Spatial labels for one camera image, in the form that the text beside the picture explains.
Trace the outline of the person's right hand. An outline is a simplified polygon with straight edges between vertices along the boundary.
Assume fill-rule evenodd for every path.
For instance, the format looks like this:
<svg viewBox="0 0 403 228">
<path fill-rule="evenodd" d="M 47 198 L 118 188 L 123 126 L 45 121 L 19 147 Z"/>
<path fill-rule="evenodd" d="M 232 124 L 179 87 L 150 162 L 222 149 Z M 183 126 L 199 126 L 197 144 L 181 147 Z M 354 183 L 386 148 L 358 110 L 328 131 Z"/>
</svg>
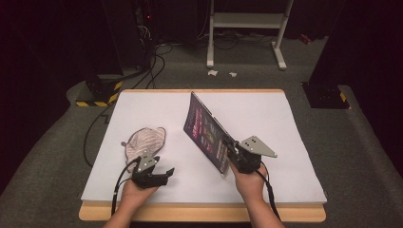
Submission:
<svg viewBox="0 0 403 228">
<path fill-rule="evenodd" d="M 263 185 L 262 177 L 257 173 L 242 174 L 238 171 L 233 163 L 230 168 L 235 176 L 236 187 L 246 204 L 251 202 L 263 201 Z"/>
</svg>

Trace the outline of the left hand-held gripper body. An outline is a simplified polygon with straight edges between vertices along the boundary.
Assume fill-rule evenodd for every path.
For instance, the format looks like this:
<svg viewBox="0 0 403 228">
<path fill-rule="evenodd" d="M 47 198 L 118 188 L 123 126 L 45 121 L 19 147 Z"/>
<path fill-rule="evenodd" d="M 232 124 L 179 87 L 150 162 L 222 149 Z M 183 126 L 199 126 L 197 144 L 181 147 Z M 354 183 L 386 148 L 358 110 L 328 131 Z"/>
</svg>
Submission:
<svg viewBox="0 0 403 228">
<path fill-rule="evenodd" d="M 166 185 L 166 174 L 154 175 L 153 171 L 160 157 L 152 157 L 149 154 L 139 156 L 134 160 L 135 166 L 131 179 L 140 188 L 152 188 Z"/>
</svg>

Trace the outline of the white metal stand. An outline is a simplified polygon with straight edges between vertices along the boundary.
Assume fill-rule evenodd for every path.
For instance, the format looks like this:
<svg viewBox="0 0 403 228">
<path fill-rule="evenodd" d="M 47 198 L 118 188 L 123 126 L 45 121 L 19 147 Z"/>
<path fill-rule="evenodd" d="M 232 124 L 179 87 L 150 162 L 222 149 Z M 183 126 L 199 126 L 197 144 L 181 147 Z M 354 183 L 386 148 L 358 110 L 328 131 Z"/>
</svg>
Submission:
<svg viewBox="0 0 403 228">
<path fill-rule="evenodd" d="M 214 29 L 277 29 L 278 35 L 271 43 L 280 70 L 286 70 L 287 65 L 280 50 L 280 45 L 286 30 L 294 0 L 286 0 L 283 13 L 241 13 L 215 12 L 215 0 L 209 0 L 209 34 L 206 54 L 206 66 L 214 67 Z"/>
</svg>

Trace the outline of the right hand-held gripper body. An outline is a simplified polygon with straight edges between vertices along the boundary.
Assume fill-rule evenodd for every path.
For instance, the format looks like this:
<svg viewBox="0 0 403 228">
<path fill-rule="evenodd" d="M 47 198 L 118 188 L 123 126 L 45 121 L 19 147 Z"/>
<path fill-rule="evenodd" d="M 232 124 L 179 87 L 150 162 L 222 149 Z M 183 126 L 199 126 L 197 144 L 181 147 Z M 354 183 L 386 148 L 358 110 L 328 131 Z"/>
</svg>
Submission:
<svg viewBox="0 0 403 228">
<path fill-rule="evenodd" d="M 260 168 L 261 157 L 276 158 L 278 154 L 259 137 L 251 136 L 238 142 L 237 148 L 230 147 L 231 162 L 242 174 L 250 174 Z"/>
</svg>

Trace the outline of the dark equipment rack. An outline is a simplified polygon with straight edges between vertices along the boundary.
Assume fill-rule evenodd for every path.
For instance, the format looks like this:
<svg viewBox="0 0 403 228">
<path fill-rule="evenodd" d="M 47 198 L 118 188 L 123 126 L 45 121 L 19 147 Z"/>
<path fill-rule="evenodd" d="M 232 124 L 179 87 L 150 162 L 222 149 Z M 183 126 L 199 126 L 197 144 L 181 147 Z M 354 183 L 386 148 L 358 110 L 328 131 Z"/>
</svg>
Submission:
<svg viewBox="0 0 403 228">
<path fill-rule="evenodd" d="M 123 72 L 149 66 L 155 43 L 144 19 L 143 0 L 102 0 Z"/>
</svg>

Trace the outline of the pale purple striped towel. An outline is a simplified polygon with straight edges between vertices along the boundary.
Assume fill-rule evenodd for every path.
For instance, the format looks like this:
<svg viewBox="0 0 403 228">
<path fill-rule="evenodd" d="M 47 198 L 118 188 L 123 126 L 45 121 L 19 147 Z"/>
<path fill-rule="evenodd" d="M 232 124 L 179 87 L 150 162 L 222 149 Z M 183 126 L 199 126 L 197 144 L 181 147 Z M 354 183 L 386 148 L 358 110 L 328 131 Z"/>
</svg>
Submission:
<svg viewBox="0 0 403 228">
<path fill-rule="evenodd" d="M 137 130 L 126 142 L 121 142 L 121 146 L 125 148 L 125 162 L 130 163 L 145 155 L 154 158 L 163 148 L 165 137 L 166 131 L 163 127 L 144 127 Z"/>
</svg>

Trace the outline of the glossy illustrated magazine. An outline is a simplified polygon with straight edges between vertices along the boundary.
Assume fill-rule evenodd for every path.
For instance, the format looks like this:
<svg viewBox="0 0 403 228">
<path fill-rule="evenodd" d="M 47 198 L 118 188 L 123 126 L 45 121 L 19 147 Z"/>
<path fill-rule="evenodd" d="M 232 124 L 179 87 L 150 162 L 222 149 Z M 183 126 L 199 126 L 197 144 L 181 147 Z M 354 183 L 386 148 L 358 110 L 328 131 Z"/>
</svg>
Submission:
<svg viewBox="0 0 403 228">
<path fill-rule="evenodd" d="M 229 170 L 227 158 L 229 135 L 195 92 L 190 93 L 183 131 L 221 175 L 225 176 Z"/>
</svg>

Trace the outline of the person's left hand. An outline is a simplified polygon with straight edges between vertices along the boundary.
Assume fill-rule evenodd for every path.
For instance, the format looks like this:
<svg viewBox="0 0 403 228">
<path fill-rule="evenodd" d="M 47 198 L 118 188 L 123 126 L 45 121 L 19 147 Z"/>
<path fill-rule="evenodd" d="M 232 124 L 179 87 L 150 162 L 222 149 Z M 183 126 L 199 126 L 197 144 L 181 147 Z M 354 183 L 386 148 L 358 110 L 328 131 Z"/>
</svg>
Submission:
<svg viewBox="0 0 403 228">
<path fill-rule="evenodd" d="M 136 210 L 158 190 L 158 187 L 141 188 L 133 180 L 128 180 L 121 196 L 120 208 Z"/>
</svg>

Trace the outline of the black yellow-striped stand base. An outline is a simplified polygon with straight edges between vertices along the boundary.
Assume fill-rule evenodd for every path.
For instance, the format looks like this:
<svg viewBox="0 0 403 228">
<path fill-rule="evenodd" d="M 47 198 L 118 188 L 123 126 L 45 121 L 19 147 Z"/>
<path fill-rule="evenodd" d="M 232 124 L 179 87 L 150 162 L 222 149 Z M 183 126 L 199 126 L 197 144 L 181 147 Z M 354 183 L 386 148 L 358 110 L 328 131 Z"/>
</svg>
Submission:
<svg viewBox="0 0 403 228">
<path fill-rule="evenodd" d="M 86 80 L 75 103 L 81 107 L 112 105 L 118 98 L 122 84 L 121 80 L 101 79 L 99 76 Z"/>
<path fill-rule="evenodd" d="M 311 108 L 350 108 L 346 96 L 337 86 L 303 83 L 302 88 Z"/>
</svg>

